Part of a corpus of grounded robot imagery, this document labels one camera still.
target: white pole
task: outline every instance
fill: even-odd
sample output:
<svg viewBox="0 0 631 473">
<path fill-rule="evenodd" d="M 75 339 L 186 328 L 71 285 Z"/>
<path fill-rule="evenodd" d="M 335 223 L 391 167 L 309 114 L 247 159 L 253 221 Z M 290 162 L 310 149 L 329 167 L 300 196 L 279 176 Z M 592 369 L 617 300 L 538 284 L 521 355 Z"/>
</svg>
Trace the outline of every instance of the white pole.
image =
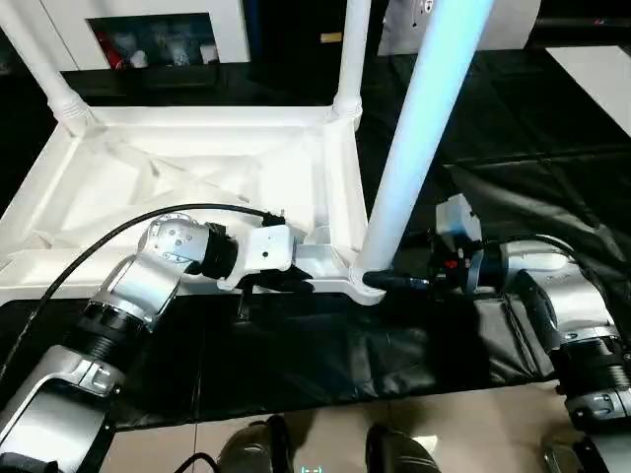
<svg viewBox="0 0 631 473">
<path fill-rule="evenodd" d="M 370 15 L 371 0 L 347 1 L 342 61 L 339 67 L 339 84 L 333 101 L 333 111 L 338 116 L 350 115 L 355 118 L 356 128 L 359 126 L 359 118 L 362 115 L 360 89 Z"/>
<path fill-rule="evenodd" d="M 351 266 L 351 279 L 356 285 L 362 284 L 366 271 L 387 269 L 394 258 L 492 5 L 493 0 L 436 2 L 364 245 Z"/>
<path fill-rule="evenodd" d="M 73 134 L 83 134 L 95 121 L 90 108 L 54 68 L 12 1 L 0 0 L 0 27 L 48 97 L 48 106 L 57 120 Z"/>
</svg>

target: black cable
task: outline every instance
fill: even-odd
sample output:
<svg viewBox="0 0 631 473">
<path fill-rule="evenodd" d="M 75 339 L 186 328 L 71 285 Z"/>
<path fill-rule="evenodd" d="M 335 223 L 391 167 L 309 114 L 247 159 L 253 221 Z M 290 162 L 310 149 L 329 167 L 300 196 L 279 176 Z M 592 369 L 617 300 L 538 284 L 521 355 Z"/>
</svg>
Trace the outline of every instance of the black cable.
<svg viewBox="0 0 631 473">
<path fill-rule="evenodd" d="M 102 237 L 99 241 L 97 241 L 88 249 L 86 249 L 83 253 L 81 253 L 79 257 L 75 259 L 72 263 L 70 263 L 70 265 L 66 269 L 64 269 L 59 276 L 57 276 L 57 279 L 55 279 L 52 282 L 52 284 L 48 286 L 48 289 L 46 289 L 46 291 L 43 293 L 43 296 L 41 296 L 39 303 L 37 303 L 37 306 L 29 315 L 29 318 L 27 319 L 27 323 L 22 329 L 22 332 L 20 332 L 20 335 L 18 335 L 17 340 L 11 347 L 11 350 L 9 351 L 9 355 L 7 355 L 7 358 L 5 359 L 4 364 L 2 365 L 2 369 L 0 370 L 0 385 L 2 385 L 2 382 L 4 381 L 4 378 L 7 373 L 7 369 L 9 365 L 11 364 L 11 362 L 13 361 L 13 358 L 15 357 L 15 354 L 17 353 L 18 349 L 20 348 L 20 345 L 22 344 L 24 337 L 29 332 L 29 329 L 31 328 L 31 325 L 33 324 L 34 320 L 37 318 L 37 316 L 39 315 L 43 307 L 48 303 L 48 301 L 50 301 L 50 298 L 52 297 L 52 295 L 55 294 L 55 292 L 59 289 L 59 287 L 63 284 L 63 282 L 68 278 L 68 276 L 70 276 L 86 259 L 92 256 L 98 249 L 100 249 L 104 244 L 106 244 L 112 238 L 116 237 L 118 234 L 121 234 L 125 230 L 130 229 L 134 225 L 144 222 L 145 220 L 153 219 L 155 217 L 160 217 L 161 215 L 168 214 L 170 212 L 179 212 L 181 210 L 194 210 L 194 209 L 227 210 L 230 212 L 239 212 L 242 214 L 254 215 L 256 217 L 263 218 L 263 225 L 265 225 L 266 220 L 269 220 L 273 222 L 274 224 L 277 224 L 279 223 L 279 220 L 282 220 L 282 217 L 275 216 L 273 214 L 270 214 L 269 212 L 249 209 L 248 207 L 242 207 L 239 205 L 199 203 L 199 204 L 172 205 L 171 207 L 164 207 L 162 209 L 153 210 L 151 212 L 147 212 L 146 214 L 140 215 L 134 219 L 131 219 L 125 222 L 124 224 L 116 227 L 114 230 L 109 232 L 107 235 Z"/>
<path fill-rule="evenodd" d="M 219 473 L 219 465 L 213 460 L 213 457 L 203 451 L 198 451 L 190 455 L 186 461 L 184 461 L 174 473 L 184 473 L 186 469 L 197 460 L 204 460 L 210 465 L 214 473 Z"/>
</svg>

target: black sheet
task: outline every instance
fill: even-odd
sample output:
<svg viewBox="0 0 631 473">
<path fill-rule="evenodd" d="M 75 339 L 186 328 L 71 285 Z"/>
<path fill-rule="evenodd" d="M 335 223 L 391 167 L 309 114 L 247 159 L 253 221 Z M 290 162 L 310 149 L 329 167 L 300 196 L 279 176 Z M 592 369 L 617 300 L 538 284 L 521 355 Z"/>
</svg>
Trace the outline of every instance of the black sheet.
<svg viewBox="0 0 631 473">
<path fill-rule="evenodd" d="M 357 143 L 369 209 L 413 59 L 377 58 L 366 67 Z M 144 96 L 125 92 L 145 84 L 142 74 L 117 76 L 114 82 L 111 76 L 92 73 L 93 82 L 86 75 L 71 79 L 84 90 L 92 87 L 84 96 L 99 104 L 139 103 L 143 98 L 160 104 L 317 104 L 330 102 L 334 94 L 335 71 L 326 67 L 317 69 L 319 74 L 292 72 L 306 81 L 301 90 L 309 91 L 307 95 L 296 90 L 295 82 L 284 80 L 283 71 L 255 65 L 222 65 L 214 72 L 219 71 L 221 80 L 214 88 L 164 88 Z M 95 87 L 99 77 L 103 81 Z M 446 172 L 480 215 L 487 235 L 546 233 L 584 253 L 604 278 L 616 317 L 628 325 L 627 284 L 600 260 L 604 254 L 631 255 L 625 212 L 631 201 L 630 154 L 631 139 L 546 53 L 478 53 L 395 267 L 424 273 L 427 249 L 418 236 L 434 226 L 435 205 L 452 191 L 442 178 Z M 238 302 L 233 296 L 191 297 L 170 307 L 117 403 L 120 429 L 524 383 L 552 375 L 525 315 L 506 310 L 501 297 L 429 301 L 423 295 L 390 294 L 377 306 L 361 307 L 337 295 L 259 296 L 253 298 L 248 323 L 235 321 Z M 0 392 L 3 399 L 37 357 L 59 341 L 84 305 L 50 304 Z M 32 306 L 13 302 L 0 307 L 0 358 Z"/>
</svg>

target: white plastic frame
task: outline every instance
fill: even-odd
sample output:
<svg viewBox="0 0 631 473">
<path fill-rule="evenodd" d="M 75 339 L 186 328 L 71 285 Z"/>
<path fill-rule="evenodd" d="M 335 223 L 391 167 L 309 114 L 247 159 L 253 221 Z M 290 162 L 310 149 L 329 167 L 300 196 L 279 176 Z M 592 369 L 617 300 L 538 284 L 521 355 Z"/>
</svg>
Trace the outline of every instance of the white plastic frame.
<svg viewBox="0 0 631 473">
<path fill-rule="evenodd" d="M 357 126 L 361 115 L 360 86 L 370 0 L 349 0 L 347 4 L 340 81 L 332 107 L 192 107 L 189 109 L 181 107 L 89 109 L 46 60 L 45 54 L 33 40 L 11 4 L 0 0 L 0 24 L 48 95 L 51 108 L 60 121 L 60 125 L 42 151 L 20 192 L 0 221 L 0 237 L 5 232 L 19 233 L 24 230 L 31 231 L 34 228 L 33 225 L 29 225 L 29 222 L 36 220 L 36 210 L 42 207 L 42 203 L 49 203 L 52 194 L 63 191 L 63 187 L 56 184 L 63 179 L 64 172 L 71 163 L 79 166 L 79 169 L 81 166 L 85 167 L 83 176 L 85 179 L 89 178 L 90 171 L 93 169 L 90 169 L 89 162 L 76 159 L 77 153 L 85 153 L 86 159 L 97 158 L 93 164 L 98 168 L 103 163 L 111 163 L 100 161 L 102 156 L 115 156 L 127 163 L 129 159 L 143 153 L 155 156 L 160 155 L 162 151 L 168 156 L 175 150 L 168 146 L 169 143 L 176 145 L 179 140 L 180 145 L 186 143 L 186 146 L 192 146 L 191 143 L 194 145 L 197 142 L 191 141 L 191 137 L 196 136 L 200 140 L 201 155 L 193 153 L 194 158 L 203 156 L 203 153 L 208 151 L 204 148 L 203 139 L 200 137 L 207 137 L 211 130 L 215 130 L 215 137 L 219 138 L 221 132 L 230 130 L 228 124 L 230 120 L 236 121 L 234 125 L 240 127 L 241 133 L 233 135 L 235 139 L 225 151 L 234 151 L 233 146 L 243 146 L 243 140 L 247 146 L 256 137 L 258 141 L 262 140 L 269 145 L 268 139 L 274 135 L 274 133 L 268 133 L 270 126 L 280 126 L 280 128 L 273 128 L 275 132 L 280 129 L 287 131 L 292 126 L 299 126 L 301 136 L 312 139 L 310 145 L 305 146 L 306 151 L 295 154 L 296 161 L 299 162 L 298 166 L 302 168 L 295 171 L 293 175 L 286 172 L 287 175 L 282 175 L 289 165 L 289 162 L 285 162 L 282 166 L 276 167 L 277 174 L 280 175 L 262 173 L 258 176 L 257 183 L 267 187 L 278 184 L 280 188 L 281 184 L 293 179 L 300 181 L 304 178 L 303 172 L 310 178 L 313 189 L 318 189 L 312 192 L 312 195 L 317 194 L 323 198 L 312 199 L 309 205 L 304 205 L 304 202 L 298 199 L 298 204 L 296 204 L 293 201 L 294 195 L 300 195 L 300 192 L 294 195 L 286 193 L 285 200 L 281 204 L 281 207 L 294 205 L 294 210 L 291 215 L 288 215 L 288 223 L 299 234 L 300 244 L 296 250 L 296 264 L 314 276 L 312 283 L 316 291 L 341 292 L 348 294 L 360 304 L 376 304 L 384 293 L 365 286 L 362 281 L 363 274 L 367 270 L 387 269 L 394 257 L 492 4 L 493 0 L 467 0 L 466 2 L 443 0 L 438 3 L 419 51 L 419 58 L 416 61 L 397 124 L 371 223 L 364 238 L 366 213 L 361 198 L 361 180 L 352 124 Z M 216 156 L 217 150 L 214 147 L 217 140 L 211 141 L 212 151 L 215 153 L 213 156 Z M 150 149 L 155 147 L 156 143 L 162 143 L 162 146 L 158 145 L 158 149 Z M 319 158 L 309 158 L 313 149 L 319 153 Z M 267 148 L 259 151 L 269 153 L 270 150 Z M 269 157 L 260 162 L 263 168 L 268 163 L 271 163 L 272 167 L 275 164 L 275 160 Z M 77 181 L 81 179 L 70 179 L 70 183 Z M 41 186 L 43 191 L 41 195 L 33 195 L 38 184 L 43 184 Z M 124 185 L 122 188 L 125 192 L 129 191 Z M 283 195 L 282 191 L 279 191 L 277 195 Z M 105 204 L 104 199 L 108 197 L 108 195 L 103 195 L 102 200 L 95 201 L 88 210 L 98 212 Z M 269 202 L 265 203 L 265 207 L 272 207 L 269 210 L 278 210 L 274 209 Z M 68 212 L 64 212 L 63 209 L 60 211 L 62 219 L 68 215 Z M 132 213 L 141 212 L 136 208 Z M 310 224 L 306 226 L 305 222 L 300 222 L 305 215 L 310 216 L 308 218 Z M 318 219 L 322 217 L 325 220 L 320 221 L 325 222 L 326 225 L 317 224 Z M 247 222 L 241 221 L 240 224 L 247 225 Z M 22 242 L 33 244 L 32 241 L 24 240 L 24 235 L 21 237 Z M 54 263 L 54 251 L 45 249 L 46 236 L 35 235 L 35 239 L 37 238 L 43 242 L 44 251 L 48 251 L 44 259 Z M 20 241 L 20 235 L 14 241 Z M 15 259 L 12 259 L 14 254 L 10 251 L 20 251 L 19 248 L 10 248 L 10 239 L 5 238 L 5 244 L 3 272 L 15 263 Z M 101 254 L 107 251 L 112 252 L 114 248 L 115 241 L 109 249 L 104 248 Z M 123 248 L 128 253 L 128 244 L 124 244 Z M 69 262 L 68 259 L 72 253 L 69 249 L 71 248 L 58 248 L 63 257 L 57 258 L 57 265 Z M 76 279 L 81 280 L 83 270 L 92 279 L 88 282 L 84 280 L 83 283 L 67 285 L 59 296 L 89 296 L 90 294 L 85 293 L 94 290 L 95 275 L 101 275 L 99 271 L 91 269 L 91 264 L 93 266 L 101 264 L 111 268 L 119 259 L 113 254 L 105 254 L 100 260 L 99 254 L 95 255 L 91 263 L 87 263 L 85 268 L 80 268 L 74 275 Z M 5 282 L 2 281 L 0 273 L 0 304 L 17 297 L 37 297 L 46 286 L 43 280 L 52 280 L 58 273 L 57 268 L 50 270 L 48 267 L 51 274 L 43 278 L 39 276 L 40 281 L 37 284 L 28 285 L 24 284 L 24 280 L 19 280 L 19 273 L 23 269 L 18 267 L 16 272 L 18 274 L 14 276 L 7 271 L 5 274 L 10 277 Z M 46 268 L 38 269 L 40 275 Z M 189 285 L 189 292 L 194 292 L 190 289 L 195 287 L 192 283 Z M 203 291 L 207 291 L 209 286 L 205 282 Z M 183 290 L 187 291 L 186 285 L 183 285 Z"/>
</svg>

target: cable connector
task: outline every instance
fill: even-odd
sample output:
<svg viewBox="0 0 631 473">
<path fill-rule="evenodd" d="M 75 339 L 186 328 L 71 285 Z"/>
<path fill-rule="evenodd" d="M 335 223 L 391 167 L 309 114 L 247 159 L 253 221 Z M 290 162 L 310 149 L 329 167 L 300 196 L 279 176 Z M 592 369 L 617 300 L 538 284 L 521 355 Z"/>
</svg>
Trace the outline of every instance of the cable connector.
<svg viewBox="0 0 631 473">
<path fill-rule="evenodd" d="M 391 271 L 368 271 L 364 273 L 363 281 L 366 286 L 384 291 L 426 291 L 430 286 L 424 279 Z"/>
<path fill-rule="evenodd" d="M 285 225 L 285 217 L 282 215 L 274 215 L 267 212 L 263 217 L 262 227 L 274 227 L 276 225 Z"/>
</svg>

